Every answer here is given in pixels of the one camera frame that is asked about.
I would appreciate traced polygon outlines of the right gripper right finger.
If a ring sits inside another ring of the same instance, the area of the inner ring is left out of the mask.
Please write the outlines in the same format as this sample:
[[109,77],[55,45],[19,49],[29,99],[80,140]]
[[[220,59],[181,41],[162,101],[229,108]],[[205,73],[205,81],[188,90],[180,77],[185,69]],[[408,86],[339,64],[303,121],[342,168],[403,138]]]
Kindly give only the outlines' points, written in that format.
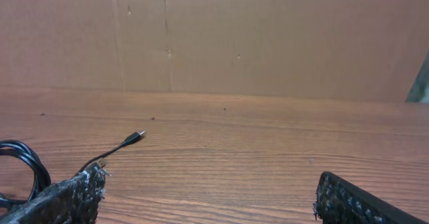
[[313,211],[323,224],[428,224],[332,172],[320,175]]

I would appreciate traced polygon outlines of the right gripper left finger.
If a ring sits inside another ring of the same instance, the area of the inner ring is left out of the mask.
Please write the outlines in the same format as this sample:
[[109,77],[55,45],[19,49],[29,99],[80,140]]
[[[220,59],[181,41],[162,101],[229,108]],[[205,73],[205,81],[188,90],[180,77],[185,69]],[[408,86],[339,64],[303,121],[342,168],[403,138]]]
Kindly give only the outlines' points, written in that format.
[[14,207],[1,224],[91,224],[104,199],[106,171],[88,167],[80,174],[44,189],[35,199]]

